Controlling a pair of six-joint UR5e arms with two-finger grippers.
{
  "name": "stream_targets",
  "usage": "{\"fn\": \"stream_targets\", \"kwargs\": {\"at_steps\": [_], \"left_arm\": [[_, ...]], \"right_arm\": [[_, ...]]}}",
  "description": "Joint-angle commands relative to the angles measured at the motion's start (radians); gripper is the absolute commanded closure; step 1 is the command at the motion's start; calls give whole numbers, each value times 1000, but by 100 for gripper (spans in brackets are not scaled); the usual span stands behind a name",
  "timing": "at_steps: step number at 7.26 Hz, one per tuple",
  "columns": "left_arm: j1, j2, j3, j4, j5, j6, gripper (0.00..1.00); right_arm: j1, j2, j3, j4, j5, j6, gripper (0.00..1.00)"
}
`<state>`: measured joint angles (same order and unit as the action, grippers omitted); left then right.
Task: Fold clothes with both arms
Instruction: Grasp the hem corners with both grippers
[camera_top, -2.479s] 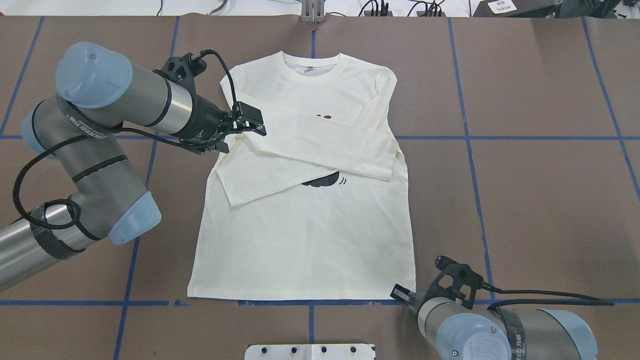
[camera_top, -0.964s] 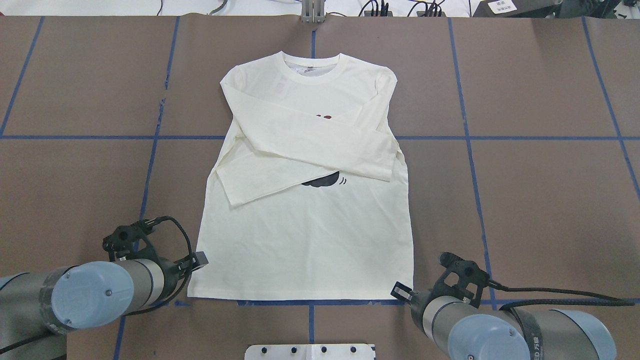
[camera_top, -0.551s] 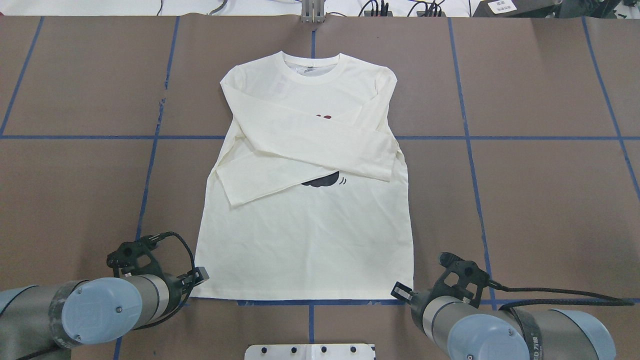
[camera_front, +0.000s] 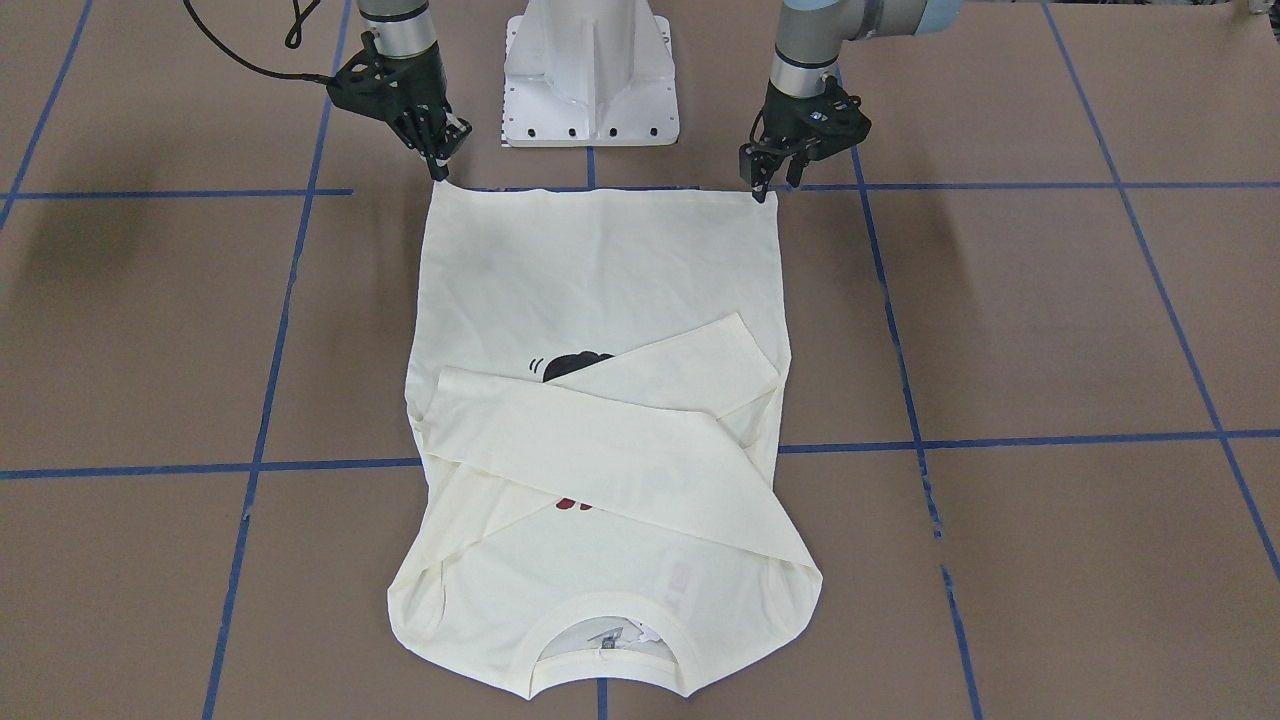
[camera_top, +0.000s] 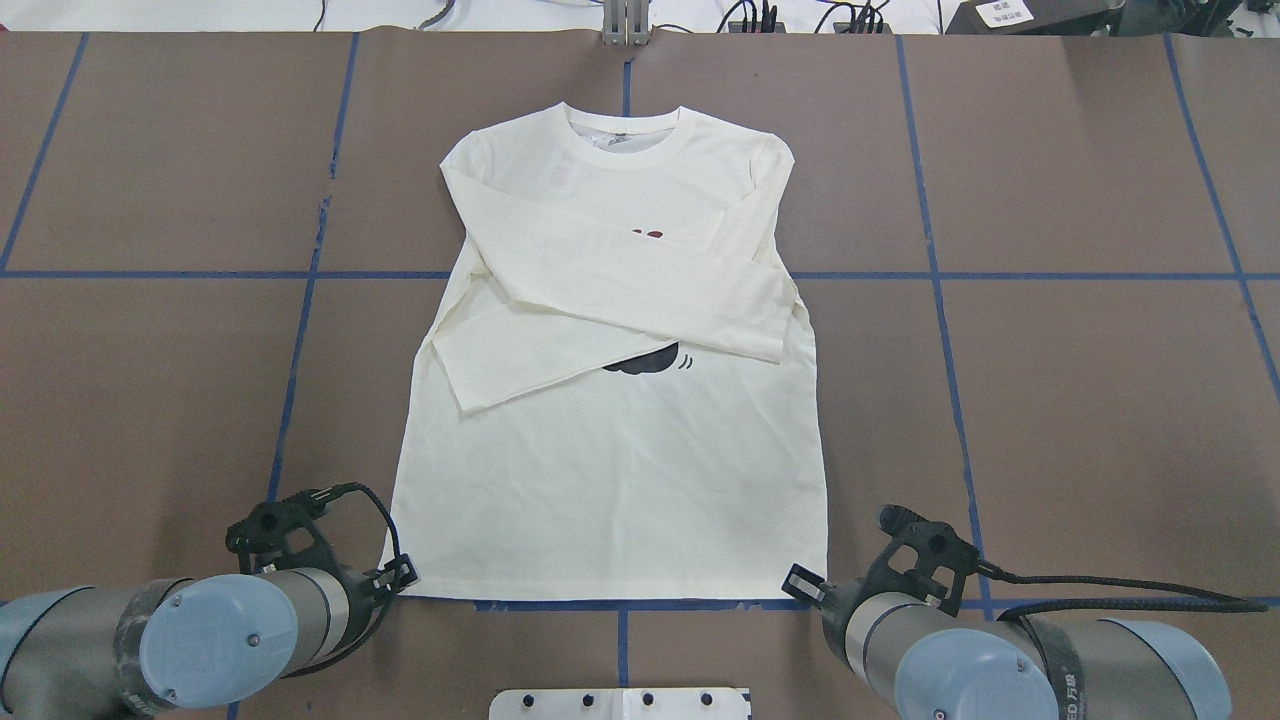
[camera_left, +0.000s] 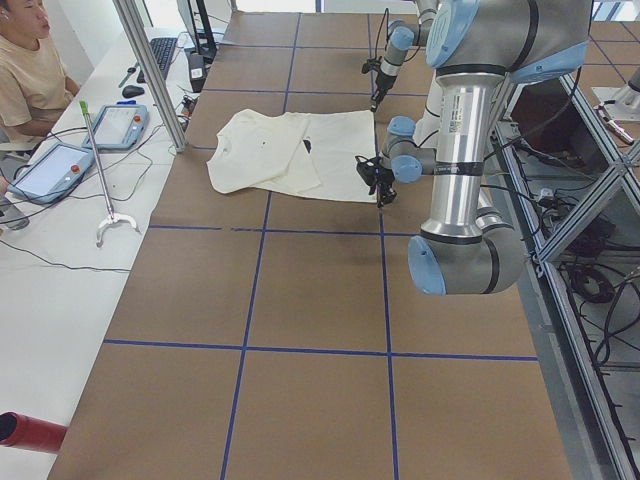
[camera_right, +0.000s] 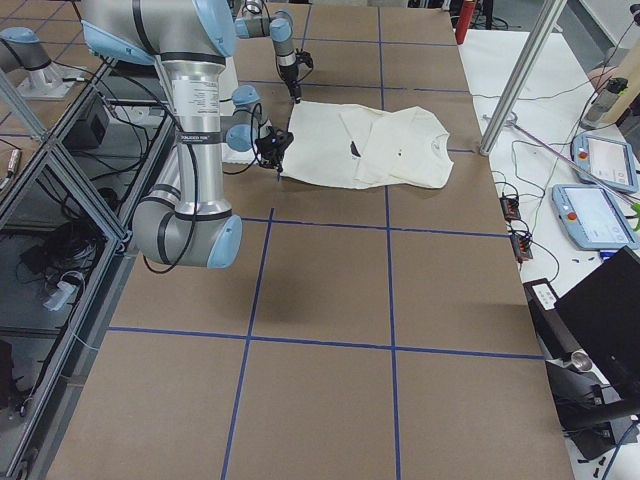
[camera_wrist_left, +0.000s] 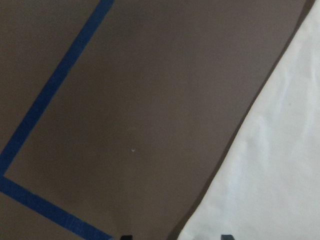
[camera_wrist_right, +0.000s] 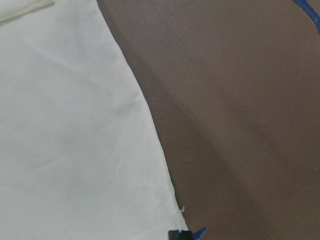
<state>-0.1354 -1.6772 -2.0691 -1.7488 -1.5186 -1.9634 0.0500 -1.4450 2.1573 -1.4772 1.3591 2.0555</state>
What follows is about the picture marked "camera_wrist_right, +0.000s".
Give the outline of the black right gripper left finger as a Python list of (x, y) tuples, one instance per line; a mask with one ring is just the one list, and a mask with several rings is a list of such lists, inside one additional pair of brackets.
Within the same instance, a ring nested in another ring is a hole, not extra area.
[(181, 232), (179, 230), (168, 231), (169, 240), (181, 240)]

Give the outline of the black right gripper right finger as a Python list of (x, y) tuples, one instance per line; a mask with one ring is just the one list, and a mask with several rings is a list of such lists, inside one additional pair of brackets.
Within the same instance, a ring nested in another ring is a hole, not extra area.
[(180, 240), (192, 240), (192, 231), (182, 230), (180, 232)]

